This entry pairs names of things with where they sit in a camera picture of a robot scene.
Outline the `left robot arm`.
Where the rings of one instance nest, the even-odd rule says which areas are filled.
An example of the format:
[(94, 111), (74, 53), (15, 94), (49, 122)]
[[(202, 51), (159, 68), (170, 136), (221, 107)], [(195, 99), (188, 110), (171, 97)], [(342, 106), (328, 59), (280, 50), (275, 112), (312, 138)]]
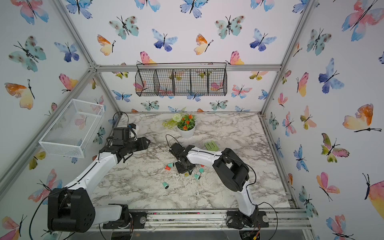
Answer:
[(50, 232), (85, 233), (101, 224), (110, 229), (133, 228), (134, 219), (127, 205), (96, 207), (91, 197), (113, 167), (125, 163), (134, 152), (148, 149), (151, 141), (139, 138), (137, 132), (135, 124), (114, 128), (110, 144), (99, 151), (96, 160), (65, 187), (51, 190), (45, 198)]

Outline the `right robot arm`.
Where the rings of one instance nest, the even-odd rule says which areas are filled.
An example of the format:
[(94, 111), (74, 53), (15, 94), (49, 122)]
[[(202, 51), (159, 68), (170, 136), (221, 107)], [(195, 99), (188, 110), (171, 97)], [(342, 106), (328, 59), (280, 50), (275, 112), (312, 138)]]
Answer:
[(248, 192), (250, 167), (235, 152), (226, 148), (222, 152), (202, 150), (189, 145), (186, 148), (174, 143), (169, 152), (176, 158), (178, 173), (192, 173), (196, 165), (212, 167), (223, 185), (234, 192), (238, 202), (237, 211), (228, 211), (226, 225), (228, 228), (241, 230), (243, 227), (267, 228), (269, 223), (264, 211), (253, 203)]

